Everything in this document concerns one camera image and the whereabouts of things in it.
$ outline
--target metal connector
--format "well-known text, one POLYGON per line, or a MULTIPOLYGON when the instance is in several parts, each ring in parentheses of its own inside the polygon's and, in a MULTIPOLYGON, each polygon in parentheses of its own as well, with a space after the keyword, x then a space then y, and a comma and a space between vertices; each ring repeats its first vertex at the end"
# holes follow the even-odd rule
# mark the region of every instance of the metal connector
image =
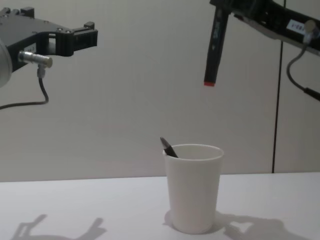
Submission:
POLYGON ((35 54, 28 51, 19 52, 18 59, 19 61, 26 64, 38 64, 44 66, 45 68, 51 68, 53 65, 53 60, 51 57, 35 54))

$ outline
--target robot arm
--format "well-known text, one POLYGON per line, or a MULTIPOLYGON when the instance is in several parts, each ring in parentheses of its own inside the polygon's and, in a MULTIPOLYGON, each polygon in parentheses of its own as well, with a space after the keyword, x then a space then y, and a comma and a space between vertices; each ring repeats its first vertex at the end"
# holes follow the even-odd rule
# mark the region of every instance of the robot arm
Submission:
MULTIPOLYGON (((302 54, 308 51, 320 55, 320 31, 317 27, 320 26, 320 21, 315 18, 286 9, 273 0, 210 0, 210 4, 216 6, 216 9, 204 78, 204 84, 207 86, 214 86, 216 83, 228 17, 231 13, 267 37, 301 48, 302 54)), ((290 67, 294 62, 287 69, 291 81, 290 67)), ((300 89, 320 100, 319 93, 309 88, 300 89)))
POLYGON ((28 62, 42 62, 50 67, 50 58, 44 56, 70 57, 75 51, 97 46, 97 39, 93 22, 69 29, 36 19, 32 7, 12 11, 4 8, 0 11, 0 87, 8 82, 11 73, 28 62))

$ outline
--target pen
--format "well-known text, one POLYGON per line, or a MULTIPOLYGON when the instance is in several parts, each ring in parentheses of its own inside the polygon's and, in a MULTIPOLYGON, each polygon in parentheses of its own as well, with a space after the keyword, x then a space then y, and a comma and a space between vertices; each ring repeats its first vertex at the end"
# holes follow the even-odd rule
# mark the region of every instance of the pen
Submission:
POLYGON ((165 140, 163 137, 160 137, 160 139, 161 139, 161 143, 163 145, 163 149, 165 153, 170 157, 177 158, 178 157, 177 154, 175 153, 172 146, 167 142, 167 140, 165 140))

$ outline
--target white wall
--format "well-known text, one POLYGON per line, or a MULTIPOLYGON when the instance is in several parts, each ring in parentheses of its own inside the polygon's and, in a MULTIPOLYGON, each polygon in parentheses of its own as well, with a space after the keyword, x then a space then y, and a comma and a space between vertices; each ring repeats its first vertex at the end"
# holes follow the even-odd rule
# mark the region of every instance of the white wall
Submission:
MULTIPOLYGON (((287 0, 287 8, 320 19, 318 0, 287 0)), ((286 75, 290 60, 300 52, 289 44, 283 46, 282 78, 275 171, 320 171, 320 103, 296 88, 286 75)), ((302 86, 320 91, 320 58, 306 53, 292 66, 293 78, 302 86)))
MULTIPOLYGON (((0 181, 163 176, 160 136, 225 150, 224 173, 272 169, 280 42, 230 18, 215 88, 203 86, 208 0, 1 0, 70 28, 96 22, 98 47, 54 57, 50 103, 0 111, 0 181)), ((42 99, 36 66, 0 103, 42 99)))

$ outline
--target black pen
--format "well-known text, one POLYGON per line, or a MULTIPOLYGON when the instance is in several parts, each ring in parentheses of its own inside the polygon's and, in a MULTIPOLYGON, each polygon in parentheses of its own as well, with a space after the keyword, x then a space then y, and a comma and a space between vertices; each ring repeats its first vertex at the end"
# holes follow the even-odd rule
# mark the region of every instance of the black pen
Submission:
POLYGON ((161 143, 163 145, 163 149, 165 151, 165 153, 170 156, 170 157, 174 157, 174 158, 178 158, 177 154, 175 153, 174 149, 172 148, 172 146, 167 142, 167 140, 165 140, 163 137, 160 137, 161 139, 161 143))

